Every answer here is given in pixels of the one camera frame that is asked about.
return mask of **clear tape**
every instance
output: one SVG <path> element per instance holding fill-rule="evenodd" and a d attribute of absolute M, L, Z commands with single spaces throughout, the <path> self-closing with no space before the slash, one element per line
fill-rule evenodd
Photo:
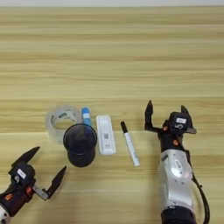
<path fill-rule="evenodd" d="M 82 123 L 81 112 L 70 105 L 57 106 L 53 111 L 47 113 L 45 117 L 48 134 L 58 144 L 63 144 L 63 137 L 67 130 L 57 129 L 55 124 L 64 119 L 70 119 L 74 123 Z"/>

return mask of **black cup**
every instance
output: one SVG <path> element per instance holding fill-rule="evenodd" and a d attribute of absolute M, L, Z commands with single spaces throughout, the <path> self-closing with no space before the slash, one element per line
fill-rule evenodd
<path fill-rule="evenodd" d="M 63 143 L 72 165 L 84 167 L 95 159 L 97 135 L 91 126 L 85 123 L 71 126 L 64 135 Z"/>

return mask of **small vial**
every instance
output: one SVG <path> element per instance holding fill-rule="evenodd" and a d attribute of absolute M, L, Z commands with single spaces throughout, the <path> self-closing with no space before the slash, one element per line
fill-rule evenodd
<path fill-rule="evenodd" d="M 83 123 L 85 123 L 89 126 L 92 126 L 89 109 L 88 108 L 82 108 L 81 109 L 81 115 L 82 115 Z"/>

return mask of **wood grain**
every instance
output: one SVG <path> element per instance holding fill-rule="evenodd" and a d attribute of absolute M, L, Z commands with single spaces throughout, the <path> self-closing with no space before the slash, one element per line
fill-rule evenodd
<path fill-rule="evenodd" d="M 199 133 L 185 146 L 208 197 L 212 224 L 224 219 L 224 8 L 0 9 L 0 189 L 23 152 L 41 186 L 63 166 L 68 171 L 51 200 L 34 197 L 12 223 L 161 223 L 157 136 L 144 131 L 144 110 L 154 101 L 154 122 L 186 105 Z M 109 114 L 117 154 L 99 155 L 87 168 L 68 163 L 46 133 L 56 105 L 89 106 L 94 119 Z M 120 121 L 133 136 L 141 166 L 134 168 Z M 203 208 L 194 199 L 198 222 Z"/>

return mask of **blue cap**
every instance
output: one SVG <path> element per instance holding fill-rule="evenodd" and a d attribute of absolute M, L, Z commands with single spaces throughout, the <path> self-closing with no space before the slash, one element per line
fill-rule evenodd
<path fill-rule="evenodd" d="M 81 113 L 82 114 L 89 114 L 89 108 L 82 108 Z"/>

